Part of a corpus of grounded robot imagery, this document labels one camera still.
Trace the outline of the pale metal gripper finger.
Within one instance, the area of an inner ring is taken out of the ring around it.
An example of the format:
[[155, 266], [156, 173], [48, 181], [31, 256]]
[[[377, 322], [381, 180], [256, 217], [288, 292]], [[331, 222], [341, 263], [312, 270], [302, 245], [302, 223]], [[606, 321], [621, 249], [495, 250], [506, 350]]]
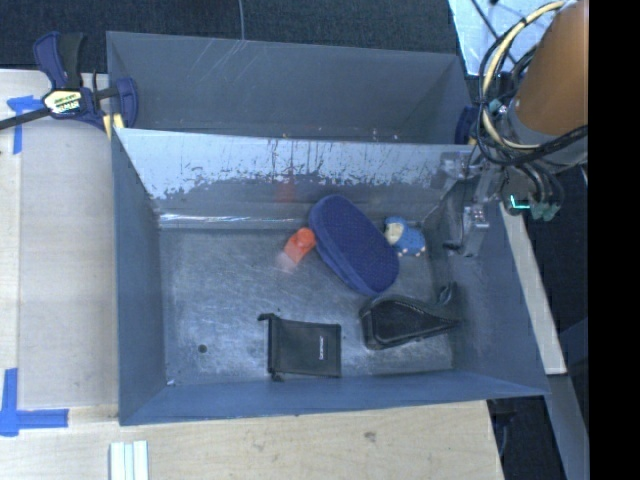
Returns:
[[446, 152], [440, 155], [439, 164], [432, 176], [432, 190], [438, 201], [448, 198], [462, 200], [472, 180], [469, 168], [471, 153]]
[[462, 215], [462, 252], [464, 257], [476, 256], [490, 229], [485, 204], [465, 206]]

